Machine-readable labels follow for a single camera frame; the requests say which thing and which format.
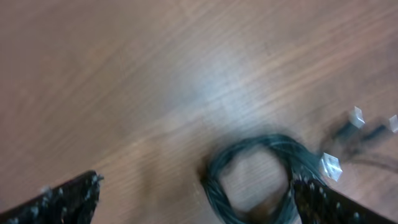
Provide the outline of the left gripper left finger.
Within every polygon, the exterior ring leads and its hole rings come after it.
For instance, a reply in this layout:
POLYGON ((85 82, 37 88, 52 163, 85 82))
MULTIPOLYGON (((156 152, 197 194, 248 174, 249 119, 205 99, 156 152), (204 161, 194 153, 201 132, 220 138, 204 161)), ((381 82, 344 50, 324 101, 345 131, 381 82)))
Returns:
POLYGON ((90 224, 104 177, 88 170, 1 213, 2 224, 90 224))

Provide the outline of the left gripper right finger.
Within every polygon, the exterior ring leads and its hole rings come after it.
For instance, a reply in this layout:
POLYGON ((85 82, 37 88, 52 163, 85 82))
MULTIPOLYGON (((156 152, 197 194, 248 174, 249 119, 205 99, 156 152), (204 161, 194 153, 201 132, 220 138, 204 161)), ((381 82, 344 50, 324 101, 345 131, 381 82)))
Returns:
POLYGON ((293 181, 294 200, 304 224, 396 224, 317 179, 293 181))

